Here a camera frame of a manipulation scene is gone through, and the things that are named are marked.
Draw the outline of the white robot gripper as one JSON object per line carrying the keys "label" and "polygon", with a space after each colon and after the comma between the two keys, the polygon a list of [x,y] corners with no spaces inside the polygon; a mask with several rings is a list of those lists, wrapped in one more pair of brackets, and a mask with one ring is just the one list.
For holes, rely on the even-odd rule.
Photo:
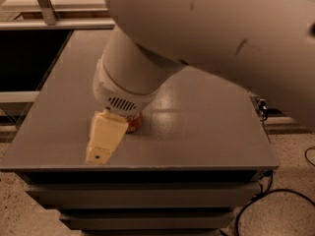
{"label": "white robot gripper", "polygon": [[122,88],[108,75],[102,59],[99,59],[94,72],[93,92],[101,106],[109,108],[115,114],[109,110],[94,114],[86,163],[105,164],[118,148],[129,126],[122,116],[133,116],[142,112],[154,100],[158,91],[136,94]]}

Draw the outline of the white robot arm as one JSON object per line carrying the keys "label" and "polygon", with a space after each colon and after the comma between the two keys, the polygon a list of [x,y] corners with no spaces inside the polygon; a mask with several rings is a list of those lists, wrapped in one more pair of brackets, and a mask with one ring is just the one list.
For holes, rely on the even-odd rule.
{"label": "white robot arm", "polygon": [[103,110],[86,161],[104,164],[127,119],[186,66],[269,99],[315,129],[315,0],[105,0],[115,23],[94,72]]}

